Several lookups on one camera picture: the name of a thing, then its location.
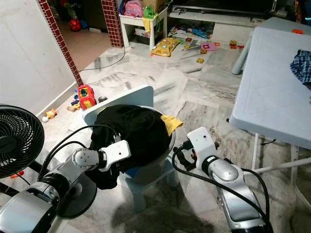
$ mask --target plaid cloth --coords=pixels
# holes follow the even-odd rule
[[[298,50],[291,70],[303,84],[311,83],[311,51]]]

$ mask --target pink backpack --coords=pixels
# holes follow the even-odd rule
[[[142,3],[141,0],[130,0],[125,5],[125,16],[142,18]]]

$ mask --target wall baseboard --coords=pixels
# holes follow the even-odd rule
[[[51,103],[49,103],[44,109],[42,109],[37,115],[35,115],[41,122],[42,117],[46,116],[46,112],[58,108],[63,102],[65,102],[71,95],[73,95],[74,90],[78,87],[76,82],[72,83],[65,91],[63,91],[59,96],[57,96]]]

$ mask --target fan grille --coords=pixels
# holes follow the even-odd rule
[[[16,145],[10,151],[0,149],[0,179],[26,168],[39,155],[44,143],[38,118],[22,108],[0,105],[0,139],[6,136],[13,137]]]

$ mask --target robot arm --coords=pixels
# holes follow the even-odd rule
[[[195,166],[210,179],[243,195],[260,208],[254,193],[245,184],[241,168],[216,156],[216,148],[206,128],[198,128],[187,135],[186,148],[196,155]],[[217,188],[220,201],[232,232],[266,232],[262,216],[248,203],[232,193]]]
[[[47,232],[62,198],[87,170],[108,171],[131,156],[128,143],[119,141],[100,151],[79,148],[57,168],[11,198],[0,209],[0,232]]]

